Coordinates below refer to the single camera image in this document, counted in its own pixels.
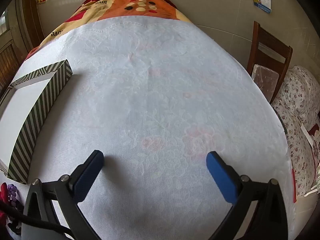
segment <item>window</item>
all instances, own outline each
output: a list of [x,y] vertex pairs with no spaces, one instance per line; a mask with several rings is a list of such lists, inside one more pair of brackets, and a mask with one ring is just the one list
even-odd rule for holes
[[6,30],[8,30],[7,21],[8,19],[7,19],[7,9],[6,9],[0,17],[0,35],[4,33]]

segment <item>open box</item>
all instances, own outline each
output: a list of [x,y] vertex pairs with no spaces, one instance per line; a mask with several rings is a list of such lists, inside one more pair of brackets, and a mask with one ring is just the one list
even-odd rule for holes
[[12,82],[0,99],[0,170],[26,184],[37,136],[72,70],[67,60]]

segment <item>orange blanket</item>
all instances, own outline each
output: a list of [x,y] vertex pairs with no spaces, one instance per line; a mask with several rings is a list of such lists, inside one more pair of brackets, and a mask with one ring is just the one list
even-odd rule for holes
[[152,16],[190,22],[169,0],[86,0],[75,13],[31,50],[31,57],[46,43],[86,23],[118,16]]

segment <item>metal screw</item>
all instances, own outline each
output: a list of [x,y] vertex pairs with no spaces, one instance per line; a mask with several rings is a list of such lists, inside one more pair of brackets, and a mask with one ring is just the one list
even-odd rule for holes
[[248,182],[249,181],[249,177],[247,175],[242,175],[240,177],[240,179],[243,181],[243,182]]
[[32,181],[32,185],[37,185],[39,183],[39,179],[34,179],[33,181]]
[[273,185],[278,185],[278,181],[277,181],[276,179],[271,179],[271,183],[272,183]]
[[67,181],[69,179],[69,175],[62,175],[60,180],[61,181]]

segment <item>blue gripper pad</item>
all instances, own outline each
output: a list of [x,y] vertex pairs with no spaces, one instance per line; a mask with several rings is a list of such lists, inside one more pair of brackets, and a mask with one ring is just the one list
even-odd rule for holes
[[104,164],[104,156],[101,151],[95,150],[92,154],[95,155],[94,158],[92,158],[89,163],[87,163],[87,160],[83,164],[87,164],[86,168],[73,186],[73,200],[76,203],[84,201]]
[[233,168],[227,166],[216,152],[209,152],[206,162],[207,168],[224,199],[228,203],[232,203],[234,205],[238,198],[238,188],[236,184],[237,178],[235,178],[238,174],[233,170]]

